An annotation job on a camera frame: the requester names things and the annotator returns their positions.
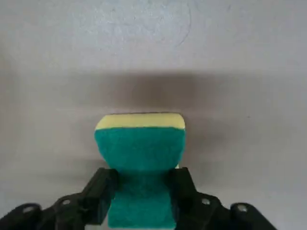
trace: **scrub sponge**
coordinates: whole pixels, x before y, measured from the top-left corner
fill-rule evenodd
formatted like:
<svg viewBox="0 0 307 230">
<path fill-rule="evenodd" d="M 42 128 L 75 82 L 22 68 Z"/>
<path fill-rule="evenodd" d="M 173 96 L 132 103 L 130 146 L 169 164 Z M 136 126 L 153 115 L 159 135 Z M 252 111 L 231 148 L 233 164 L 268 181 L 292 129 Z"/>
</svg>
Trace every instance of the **scrub sponge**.
<svg viewBox="0 0 307 230">
<path fill-rule="evenodd" d="M 173 228 L 165 174 L 175 168 L 185 146 L 185 124 L 173 113 L 106 115 L 95 140 L 111 168 L 119 172 L 119 190 L 111 203 L 112 228 Z"/>
</svg>

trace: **gray background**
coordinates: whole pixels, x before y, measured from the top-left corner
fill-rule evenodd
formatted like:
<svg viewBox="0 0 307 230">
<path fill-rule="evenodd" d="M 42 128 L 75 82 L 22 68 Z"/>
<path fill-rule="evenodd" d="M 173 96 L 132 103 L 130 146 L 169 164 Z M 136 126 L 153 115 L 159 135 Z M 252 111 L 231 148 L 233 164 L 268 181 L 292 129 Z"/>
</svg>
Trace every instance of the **gray background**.
<svg viewBox="0 0 307 230">
<path fill-rule="evenodd" d="M 80 191 L 105 165 L 93 137 L 103 115 L 173 111 L 187 125 L 181 165 L 200 191 L 304 229 L 306 8 L 2 0 L 0 214 Z"/>
</svg>

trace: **green scouring pad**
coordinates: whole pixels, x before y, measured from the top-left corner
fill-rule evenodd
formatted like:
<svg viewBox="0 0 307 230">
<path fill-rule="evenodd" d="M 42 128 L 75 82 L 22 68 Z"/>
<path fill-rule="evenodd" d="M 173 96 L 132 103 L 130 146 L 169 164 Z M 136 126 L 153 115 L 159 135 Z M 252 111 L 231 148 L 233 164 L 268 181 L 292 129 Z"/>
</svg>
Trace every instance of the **green scouring pad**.
<svg viewBox="0 0 307 230">
<path fill-rule="evenodd" d="M 185 146 L 185 123 L 174 113 L 106 115 L 95 139 L 119 190 L 108 213 L 111 228 L 174 228 L 165 174 Z"/>
</svg>

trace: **yellow sponge layer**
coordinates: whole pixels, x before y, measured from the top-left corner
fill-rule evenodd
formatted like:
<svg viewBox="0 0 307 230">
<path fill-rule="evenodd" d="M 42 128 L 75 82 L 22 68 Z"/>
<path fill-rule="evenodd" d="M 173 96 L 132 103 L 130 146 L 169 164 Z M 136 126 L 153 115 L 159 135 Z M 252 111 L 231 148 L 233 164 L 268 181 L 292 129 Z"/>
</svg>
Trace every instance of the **yellow sponge layer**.
<svg viewBox="0 0 307 230">
<path fill-rule="evenodd" d="M 96 130 L 119 127 L 173 127 L 184 129 L 184 119 L 175 113 L 113 114 L 104 116 Z"/>
</svg>

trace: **white wall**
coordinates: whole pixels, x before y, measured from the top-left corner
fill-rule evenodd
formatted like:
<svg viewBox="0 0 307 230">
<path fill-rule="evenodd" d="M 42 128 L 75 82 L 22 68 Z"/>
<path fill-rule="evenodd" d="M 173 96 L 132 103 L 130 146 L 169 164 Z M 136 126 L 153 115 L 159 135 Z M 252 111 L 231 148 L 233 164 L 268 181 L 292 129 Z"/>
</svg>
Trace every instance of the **white wall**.
<svg viewBox="0 0 307 230">
<path fill-rule="evenodd" d="M 307 212 L 307 1 L 2 0 L 0 214 L 104 166 L 108 113 L 177 111 L 197 188 L 280 230 Z"/>
</svg>

